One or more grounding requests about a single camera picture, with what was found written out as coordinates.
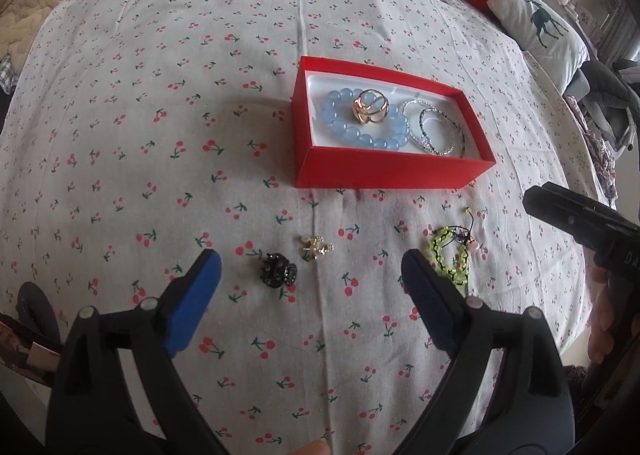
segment finger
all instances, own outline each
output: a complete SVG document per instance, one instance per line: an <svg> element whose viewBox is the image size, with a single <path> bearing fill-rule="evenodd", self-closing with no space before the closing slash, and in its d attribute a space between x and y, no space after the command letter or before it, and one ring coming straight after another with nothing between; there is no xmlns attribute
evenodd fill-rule
<svg viewBox="0 0 640 455"><path fill-rule="evenodd" d="M638 333L640 333L640 314L636 314L631 322L631 336L635 338Z"/></svg>
<svg viewBox="0 0 640 455"><path fill-rule="evenodd" d="M607 269L603 269L594 265L593 267L591 267L590 275L591 279L596 283L607 282Z"/></svg>
<svg viewBox="0 0 640 455"><path fill-rule="evenodd" d="M600 364L604 356L613 350L613 336L598 326L591 327L591 335L587 345L587 354L594 363Z"/></svg>
<svg viewBox="0 0 640 455"><path fill-rule="evenodd" d="M612 326L615 315L613 305L609 300L609 293L606 288L603 288L596 296L596 301L593 304L593 310L591 311L591 327L594 325L593 319L597 319L600 329L607 330Z"/></svg>
<svg viewBox="0 0 640 455"><path fill-rule="evenodd" d="M326 441L320 439L293 451L289 455L331 455L331 450Z"/></svg>

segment deer print pillow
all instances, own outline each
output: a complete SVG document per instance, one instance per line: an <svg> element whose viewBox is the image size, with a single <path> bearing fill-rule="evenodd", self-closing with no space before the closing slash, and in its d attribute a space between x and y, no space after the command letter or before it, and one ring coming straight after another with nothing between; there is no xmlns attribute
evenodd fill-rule
<svg viewBox="0 0 640 455"><path fill-rule="evenodd" d="M575 71L589 59L578 33L542 0L489 0L486 4L563 94Z"/></svg>

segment floral fabric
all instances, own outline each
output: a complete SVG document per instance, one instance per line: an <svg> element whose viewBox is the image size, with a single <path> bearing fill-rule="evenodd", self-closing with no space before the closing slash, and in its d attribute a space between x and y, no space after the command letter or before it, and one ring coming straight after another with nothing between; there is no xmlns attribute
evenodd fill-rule
<svg viewBox="0 0 640 455"><path fill-rule="evenodd" d="M305 54L458 86L497 165L462 190L295 189L289 103ZM471 293L539 306L561 349L590 311L581 248L521 204L546 181L597 197L575 121L515 42L440 0L69 0L34 42L0 142L1 311L15 314L33 280L66 337L79 308L132 308L204 247L222 255L222 282L174 362L232 453L319 437L338 455L393 451L448 364L400 260L437 227L468 225L467 206L482 244ZM310 261L300 235L334 251ZM276 251L298 264L294 289L258 279Z"/></svg>

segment white bedspread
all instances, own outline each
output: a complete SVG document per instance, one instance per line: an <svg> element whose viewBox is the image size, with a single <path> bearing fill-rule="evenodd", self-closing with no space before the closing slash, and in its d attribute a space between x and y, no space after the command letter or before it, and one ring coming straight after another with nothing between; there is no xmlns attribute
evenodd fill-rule
<svg viewBox="0 0 640 455"><path fill-rule="evenodd" d="M460 191L296 190L289 99L304 54L458 86L497 165ZM483 244L470 291L493 308L538 305L559 347L584 327L580 247L521 204L549 180L597 197L578 128L548 92L511 39L440 0L65 2L0 137L0 310L15 314L34 280L65 337L79 308L131 308L213 247L223 280L175 364L229 450L324 436L335 454L391 453L447 366L398 283L401 256L468 224L466 206ZM306 261L300 235L335 250ZM258 279L274 251L298 264L295 291Z"/></svg>

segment red box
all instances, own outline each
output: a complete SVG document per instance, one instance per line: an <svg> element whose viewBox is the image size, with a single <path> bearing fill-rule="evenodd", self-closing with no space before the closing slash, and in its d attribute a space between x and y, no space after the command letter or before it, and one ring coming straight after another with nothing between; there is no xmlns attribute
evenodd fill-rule
<svg viewBox="0 0 640 455"><path fill-rule="evenodd" d="M474 158L438 156L426 152L394 152L318 146L312 119L309 78L324 73L407 87L454 101L474 141ZM482 126L464 92L404 72L327 58L303 56L291 101L296 183L298 188L462 188L495 165Z"/></svg>

